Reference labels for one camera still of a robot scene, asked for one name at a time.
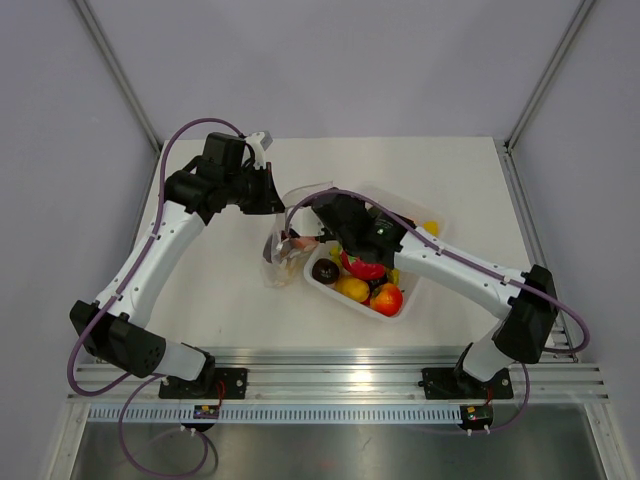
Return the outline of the dark purple mangosteen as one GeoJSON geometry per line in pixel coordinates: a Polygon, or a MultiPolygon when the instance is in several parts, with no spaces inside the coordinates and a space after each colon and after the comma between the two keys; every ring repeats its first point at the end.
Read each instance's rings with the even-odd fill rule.
{"type": "Polygon", "coordinates": [[[311,277],[323,285],[335,284],[341,275],[340,267],[331,259],[320,258],[312,266],[311,277]]]}

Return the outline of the pink dragon fruit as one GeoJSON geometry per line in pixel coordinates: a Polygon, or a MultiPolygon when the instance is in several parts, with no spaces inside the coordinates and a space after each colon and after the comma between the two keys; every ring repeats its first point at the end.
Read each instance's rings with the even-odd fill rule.
{"type": "Polygon", "coordinates": [[[341,252],[340,261],[349,274],[360,280],[377,280],[386,275],[386,269],[383,265],[367,263],[359,257],[349,255],[346,251],[341,252]]]}

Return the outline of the clear zip top bag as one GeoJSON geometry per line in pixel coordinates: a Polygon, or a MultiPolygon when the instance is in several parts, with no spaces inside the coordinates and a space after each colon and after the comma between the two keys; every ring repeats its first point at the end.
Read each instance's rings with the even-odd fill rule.
{"type": "Polygon", "coordinates": [[[292,210],[307,196],[332,187],[332,182],[305,185],[282,197],[285,211],[275,216],[263,248],[261,273],[267,287],[291,283],[319,245],[317,238],[323,235],[323,224],[310,206],[299,208],[286,226],[292,210]]]}

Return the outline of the left aluminium frame post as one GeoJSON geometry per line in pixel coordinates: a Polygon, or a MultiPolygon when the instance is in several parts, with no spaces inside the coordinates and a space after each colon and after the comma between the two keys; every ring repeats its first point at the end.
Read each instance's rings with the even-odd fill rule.
{"type": "Polygon", "coordinates": [[[138,95],[114,50],[112,43],[101,24],[91,2],[87,0],[70,0],[70,6],[76,13],[91,43],[96,48],[99,58],[104,64],[121,98],[132,115],[137,127],[156,156],[161,154],[163,141],[156,132],[138,95]]]}

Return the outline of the orange peach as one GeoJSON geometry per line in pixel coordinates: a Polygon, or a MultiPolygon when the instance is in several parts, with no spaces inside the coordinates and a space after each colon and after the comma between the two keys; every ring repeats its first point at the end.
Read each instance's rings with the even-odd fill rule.
{"type": "Polygon", "coordinates": [[[315,237],[298,237],[291,239],[292,247],[302,251],[311,251],[319,245],[315,237]]]}

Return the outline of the aluminium frame post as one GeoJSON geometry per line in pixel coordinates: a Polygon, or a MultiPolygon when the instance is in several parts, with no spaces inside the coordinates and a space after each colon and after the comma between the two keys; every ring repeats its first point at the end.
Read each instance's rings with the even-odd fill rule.
{"type": "Polygon", "coordinates": [[[121,98],[132,115],[137,127],[156,156],[161,154],[163,141],[156,132],[138,95],[114,50],[112,43],[101,24],[91,2],[87,0],[70,0],[70,6],[76,13],[91,43],[96,48],[99,58],[104,64],[121,98]]]}
{"type": "Polygon", "coordinates": [[[509,154],[515,151],[527,127],[535,117],[537,110],[541,107],[545,95],[551,88],[561,67],[567,60],[573,45],[597,5],[597,0],[581,0],[578,2],[551,55],[546,61],[533,90],[528,96],[524,107],[518,115],[514,126],[504,141],[505,149],[509,154]]]}

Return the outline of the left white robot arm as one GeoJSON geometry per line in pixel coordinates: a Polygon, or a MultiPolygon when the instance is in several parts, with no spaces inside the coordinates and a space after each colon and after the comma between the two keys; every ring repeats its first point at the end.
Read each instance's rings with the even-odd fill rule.
{"type": "Polygon", "coordinates": [[[214,132],[182,169],[163,174],[156,217],[115,278],[91,303],[77,301],[70,320],[90,355],[125,372],[181,380],[195,398],[215,388],[215,359],[152,333],[156,300],[179,259],[214,215],[235,205],[245,215],[273,215],[284,205],[265,152],[271,135],[214,132]]]}

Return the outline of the red orange persimmon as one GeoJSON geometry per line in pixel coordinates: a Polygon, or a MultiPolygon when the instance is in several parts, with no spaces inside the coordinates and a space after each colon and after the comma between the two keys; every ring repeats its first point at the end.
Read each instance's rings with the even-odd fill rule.
{"type": "Polygon", "coordinates": [[[395,316],[404,303],[402,290],[391,283],[386,283],[377,287],[369,299],[371,309],[386,317],[395,316]]]}

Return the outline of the white plastic basket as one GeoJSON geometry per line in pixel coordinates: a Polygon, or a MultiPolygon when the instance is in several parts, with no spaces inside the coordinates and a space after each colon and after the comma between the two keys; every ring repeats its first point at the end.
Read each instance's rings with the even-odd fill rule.
{"type": "MultiPolygon", "coordinates": [[[[373,183],[361,183],[355,191],[371,198],[398,215],[415,221],[425,227],[428,234],[440,236],[447,233],[448,222],[438,212],[421,204],[407,200],[373,183]]],[[[307,283],[320,291],[325,297],[372,319],[398,323],[408,316],[409,310],[418,300],[432,297],[433,283],[416,274],[389,270],[385,275],[363,280],[352,275],[342,260],[340,245],[329,241],[318,245],[303,268],[303,277],[307,283]],[[339,274],[332,284],[319,282],[315,276],[317,264],[334,263],[339,274]]]]}

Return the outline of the black mount plate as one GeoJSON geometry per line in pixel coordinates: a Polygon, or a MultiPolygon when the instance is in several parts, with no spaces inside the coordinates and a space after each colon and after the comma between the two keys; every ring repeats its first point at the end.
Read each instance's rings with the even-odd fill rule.
{"type": "Polygon", "coordinates": [[[476,380],[453,367],[427,367],[421,370],[418,386],[427,400],[510,400],[514,398],[509,370],[499,370],[488,382],[476,380]]]}
{"type": "Polygon", "coordinates": [[[184,380],[169,376],[159,387],[159,397],[165,400],[243,400],[246,397],[249,370],[215,367],[203,378],[184,380]]]}

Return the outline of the right aluminium frame post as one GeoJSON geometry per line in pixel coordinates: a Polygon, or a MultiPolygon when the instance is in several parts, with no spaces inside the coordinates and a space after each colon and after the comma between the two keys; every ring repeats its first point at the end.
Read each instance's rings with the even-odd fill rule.
{"type": "Polygon", "coordinates": [[[551,55],[546,61],[533,90],[528,96],[524,107],[518,115],[514,126],[504,141],[505,149],[509,154],[515,151],[527,127],[535,117],[537,110],[541,107],[545,95],[551,88],[561,67],[567,60],[573,45],[597,5],[597,0],[581,0],[578,2],[551,55]]]}

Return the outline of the right black mount plate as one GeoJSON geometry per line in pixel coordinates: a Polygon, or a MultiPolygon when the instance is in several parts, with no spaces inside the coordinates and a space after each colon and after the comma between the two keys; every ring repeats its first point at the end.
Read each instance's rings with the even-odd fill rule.
{"type": "Polygon", "coordinates": [[[427,400],[510,400],[514,398],[509,370],[499,370],[488,382],[476,380],[453,367],[427,367],[421,370],[418,386],[427,400]]]}

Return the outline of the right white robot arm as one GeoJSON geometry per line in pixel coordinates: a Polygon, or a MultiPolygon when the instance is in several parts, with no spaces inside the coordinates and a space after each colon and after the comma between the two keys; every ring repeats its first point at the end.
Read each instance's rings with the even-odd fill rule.
{"type": "Polygon", "coordinates": [[[348,254],[434,281],[492,314],[495,326],[465,348],[452,371],[460,393],[476,396],[511,364],[539,362],[558,315],[546,268],[522,272],[468,257],[412,221],[344,190],[321,193],[310,209],[348,254]]]}

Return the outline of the left black mount plate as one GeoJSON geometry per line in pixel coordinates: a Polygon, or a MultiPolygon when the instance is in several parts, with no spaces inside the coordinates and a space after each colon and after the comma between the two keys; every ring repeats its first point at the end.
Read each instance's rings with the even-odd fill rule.
{"type": "Polygon", "coordinates": [[[215,367],[203,378],[184,380],[169,376],[159,387],[159,397],[165,400],[243,400],[246,397],[249,370],[215,367]]]}

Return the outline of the yellow lemon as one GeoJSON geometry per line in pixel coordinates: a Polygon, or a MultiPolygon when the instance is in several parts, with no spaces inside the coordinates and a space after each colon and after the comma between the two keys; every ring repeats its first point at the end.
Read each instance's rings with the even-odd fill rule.
{"type": "Polygon", "coordinates": [[[334,289],[357,303],[365,302],[370,296],[369,285],[364,280],[353,276],[341,277],[336,282],[334,289]]]}

